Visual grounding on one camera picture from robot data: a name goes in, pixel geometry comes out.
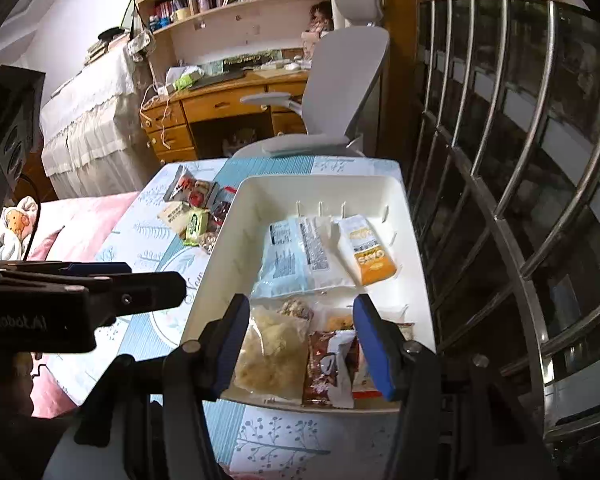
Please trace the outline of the beige barcode snack packet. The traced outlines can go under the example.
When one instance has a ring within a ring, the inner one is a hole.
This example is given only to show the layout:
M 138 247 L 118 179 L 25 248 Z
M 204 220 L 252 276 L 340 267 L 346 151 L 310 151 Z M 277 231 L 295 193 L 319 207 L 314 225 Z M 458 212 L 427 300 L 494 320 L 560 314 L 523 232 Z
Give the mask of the beige barcode snack packet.
M 158 213 L 161 220 L 171 231 L 182 237 L 193 215 L 193 208 L 184 202 L 169 202 Z

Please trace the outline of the metal window security bars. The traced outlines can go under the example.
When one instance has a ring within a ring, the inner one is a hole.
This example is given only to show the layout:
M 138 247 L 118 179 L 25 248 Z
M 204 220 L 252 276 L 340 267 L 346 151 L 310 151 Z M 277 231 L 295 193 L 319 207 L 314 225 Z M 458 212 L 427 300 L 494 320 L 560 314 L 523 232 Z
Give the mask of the metal window security bars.
M 548 442 L 600 429 L 600 23 L 583 0 L 418 0 L 407 195 L 438 350 Z

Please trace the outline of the yellow green snack packet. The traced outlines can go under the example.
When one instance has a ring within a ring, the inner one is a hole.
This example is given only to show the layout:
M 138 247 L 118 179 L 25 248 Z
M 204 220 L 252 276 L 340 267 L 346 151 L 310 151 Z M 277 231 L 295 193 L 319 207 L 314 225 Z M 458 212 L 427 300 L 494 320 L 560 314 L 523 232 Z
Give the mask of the yellow green snack packet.
M 193 208 L 185 229 L 184 244 L 186 246 L 197 246 L 202 234 L 208 230 L 208 209 Z

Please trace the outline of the wooden bookshelf with books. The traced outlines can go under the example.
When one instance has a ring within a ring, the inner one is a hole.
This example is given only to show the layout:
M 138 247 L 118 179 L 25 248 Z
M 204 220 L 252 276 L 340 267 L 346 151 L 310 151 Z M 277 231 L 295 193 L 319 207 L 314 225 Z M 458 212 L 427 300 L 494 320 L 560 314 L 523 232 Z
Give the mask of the wooden bookshelf with books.
M 154 81 L 179 65 L 199 65 L 268 51 L 301 50 L 310 10 L 328 0 L 135 0 L 155 37 L 148 55 Z

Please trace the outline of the clear nut mix snack bag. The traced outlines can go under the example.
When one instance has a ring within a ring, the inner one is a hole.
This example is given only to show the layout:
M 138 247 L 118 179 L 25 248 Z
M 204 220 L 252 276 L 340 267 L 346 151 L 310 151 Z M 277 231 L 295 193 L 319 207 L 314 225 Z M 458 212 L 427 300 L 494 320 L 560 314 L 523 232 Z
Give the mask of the clear nut mix snack bag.
M 276 309 L 280 315 L 291 316 L 292 318 L 302 318 L 308 322 L 312 321 L 314 312 L 310 305 L 301 298 L 288 298 L 282 305 Z

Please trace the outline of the wooden desk with drawers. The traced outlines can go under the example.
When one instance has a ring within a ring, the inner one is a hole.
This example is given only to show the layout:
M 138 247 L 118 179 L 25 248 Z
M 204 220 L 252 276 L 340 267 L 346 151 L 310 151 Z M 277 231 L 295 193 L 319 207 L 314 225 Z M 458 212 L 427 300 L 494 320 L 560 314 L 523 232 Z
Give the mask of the wooden desk with drawers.
M 245 96 L 288 92 L 302 100 L 309 73 L 278 70 L 249 73 L 198 89 L 183 90 L 148 103 L 140 126 L 160 164 L 230 156 L 245 144 L 286 133 L 304 133 L 300 116 L 281 106 L 247 104 Z

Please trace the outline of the lace covered cabinet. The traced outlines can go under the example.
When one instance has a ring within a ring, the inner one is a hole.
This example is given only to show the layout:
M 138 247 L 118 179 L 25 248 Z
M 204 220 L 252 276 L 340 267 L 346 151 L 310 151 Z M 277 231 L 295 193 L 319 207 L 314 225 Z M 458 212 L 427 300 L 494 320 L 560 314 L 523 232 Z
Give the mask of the lace covered cabinet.
M 140 126 L 148 65 L 116 47 L 58 88 L 41 110 L 46 177 L 58 198 L 141 190 L 159 169 Z

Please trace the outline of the white plastic storage bin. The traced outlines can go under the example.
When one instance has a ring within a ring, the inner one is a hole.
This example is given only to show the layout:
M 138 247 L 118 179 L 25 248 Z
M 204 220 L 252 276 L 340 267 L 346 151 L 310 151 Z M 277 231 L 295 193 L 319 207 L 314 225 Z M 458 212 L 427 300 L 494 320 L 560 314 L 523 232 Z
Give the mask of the white plastic storage bin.
M 339 223 L 364 217 L 396 270 L 374 284 L 358 277 Z M 370 296 L 387 321 L 413 324 L 433 349 L 434 328 L 416 237 L 402 183 L 390 176 L 272 174 L 239 185 L 198 287 L 183 333 L 201 335 L 237 294 L 274 308 L 288 298 L 312 304 L 318 325 L 329 311 Z

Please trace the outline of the brown white chocolate snack packet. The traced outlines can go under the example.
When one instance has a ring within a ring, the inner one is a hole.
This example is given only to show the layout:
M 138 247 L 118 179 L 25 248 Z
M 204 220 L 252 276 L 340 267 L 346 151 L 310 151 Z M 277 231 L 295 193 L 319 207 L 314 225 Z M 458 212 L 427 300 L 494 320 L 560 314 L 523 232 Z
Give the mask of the brown white chocolate snack packet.
M 309 336 L 302 404 L 323 408 L 354 408 L 347 356 L 355 343 L 354 330 L 317 330 Z

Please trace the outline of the clear bag pale crumbly snack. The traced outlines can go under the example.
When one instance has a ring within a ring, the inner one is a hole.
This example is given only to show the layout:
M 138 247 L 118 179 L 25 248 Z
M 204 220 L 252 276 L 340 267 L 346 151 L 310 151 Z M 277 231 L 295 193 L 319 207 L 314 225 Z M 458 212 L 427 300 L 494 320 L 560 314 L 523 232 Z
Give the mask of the clear bag pale crumbly snack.
M 234 369 L 235 387 L 263 402 L 299 404 L 306 378 L 309 328 L 308 318 L 252 307 Z

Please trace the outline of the large clear yellow-cake snack bag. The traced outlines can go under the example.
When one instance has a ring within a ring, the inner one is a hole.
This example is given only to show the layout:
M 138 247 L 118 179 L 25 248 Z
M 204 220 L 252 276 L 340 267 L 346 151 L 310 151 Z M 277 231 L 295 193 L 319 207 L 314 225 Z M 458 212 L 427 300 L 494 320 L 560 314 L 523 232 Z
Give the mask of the large clear yellow-cake snack bag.
M 329 217 L 292 217 L 271 223 L 252 299 L 312 294 L 354 287 L 338 255 L 335 223 Z

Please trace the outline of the white orange oat bar packet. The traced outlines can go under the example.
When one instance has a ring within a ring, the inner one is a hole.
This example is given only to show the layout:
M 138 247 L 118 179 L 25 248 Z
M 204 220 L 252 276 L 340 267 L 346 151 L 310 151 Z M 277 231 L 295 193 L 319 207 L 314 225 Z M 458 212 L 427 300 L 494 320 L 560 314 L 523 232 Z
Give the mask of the white orange oat bar packet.
M 396 264 L 364 216 L 341 219 L 338 230 L 340 255 L 359 285 L 375 284 L 396 274 Z

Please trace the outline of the pink bed cover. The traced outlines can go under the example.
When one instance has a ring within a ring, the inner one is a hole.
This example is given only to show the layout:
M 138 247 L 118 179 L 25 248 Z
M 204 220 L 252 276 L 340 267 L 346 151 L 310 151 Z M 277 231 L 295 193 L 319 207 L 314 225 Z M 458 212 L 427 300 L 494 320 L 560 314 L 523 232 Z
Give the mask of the pink bed cover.
M 129 192 L 42 205 L 28 196 L 3 210 L 0 260 L 93 261 L 136 196 Z

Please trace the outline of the red-striped clear dark snack bag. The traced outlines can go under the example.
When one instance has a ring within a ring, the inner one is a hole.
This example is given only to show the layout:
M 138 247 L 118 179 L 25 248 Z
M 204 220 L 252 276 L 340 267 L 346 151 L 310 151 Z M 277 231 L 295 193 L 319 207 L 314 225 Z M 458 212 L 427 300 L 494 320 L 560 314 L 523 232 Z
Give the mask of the red-striped clear dark snack bag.
M 230 210 L 230 206 L 234 202 L 236 188 L 232 186 L 217 186 L 211 193 L 208 201 L 208 209 L 210 212 L 210 224 L 212 229 L 219 230 L 225 221 L 225 218 Z

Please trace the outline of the teal striped patterned tablecloth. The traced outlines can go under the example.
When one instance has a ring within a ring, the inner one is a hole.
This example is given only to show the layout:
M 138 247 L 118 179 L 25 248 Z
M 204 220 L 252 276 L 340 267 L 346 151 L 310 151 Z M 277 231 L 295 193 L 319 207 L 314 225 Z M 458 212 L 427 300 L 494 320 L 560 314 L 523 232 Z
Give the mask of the teal striped patterned tablecloth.
M 212 159 L 187 167 L 198 178 L 232 188 L 259 174 L 401 175 L 396 162 L 373 158 Z M 184 304 L 157 313 L 161 332 L 154 329 L 150 314 L 127 316 L 97 332 L 95 351 L 48 356 L 43 376 L 61 400 L 81 404 L 117 354 L 129 353 L 137 360 L 164 356 L 182 336 L 208 257 L 183 246 L 157 218 L 174 172 L 167 166 L 152 178 L 91 257 L 124 261 L 135 272 L 180 272 L 187 284 Z M 216 459 L 234 471 L 268 479 L 378 479 L 396 428 L 393 415 L 294 414 L 230 401 L 206 403 L 204 414 Z

